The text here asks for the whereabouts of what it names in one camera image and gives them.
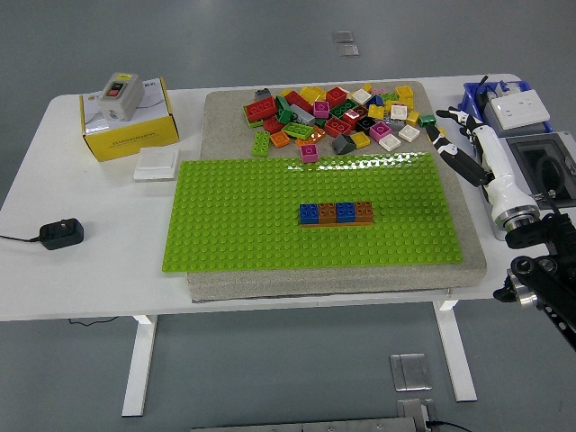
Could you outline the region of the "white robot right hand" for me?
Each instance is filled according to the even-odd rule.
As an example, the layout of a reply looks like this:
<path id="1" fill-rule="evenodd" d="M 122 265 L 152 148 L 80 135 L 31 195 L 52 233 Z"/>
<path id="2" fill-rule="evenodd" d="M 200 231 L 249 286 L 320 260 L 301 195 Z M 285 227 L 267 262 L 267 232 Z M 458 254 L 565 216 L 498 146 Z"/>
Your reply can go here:
<path id="1" fill-rule="evenodd" d="M 491 205 L 491 218 L 499 230 L 511 231 L 517 225 L 538 221 L 540 212 L 534 198 L 517 185 L 512 166 L 494 129 L 467 112 L 454 107 L 436 114 L 463 126 L 463 133 L 477 144 L 478 162 L 451 143 L 435 125 L 427 135 L 440 157 L 460 176 L 483 188 Z"/>

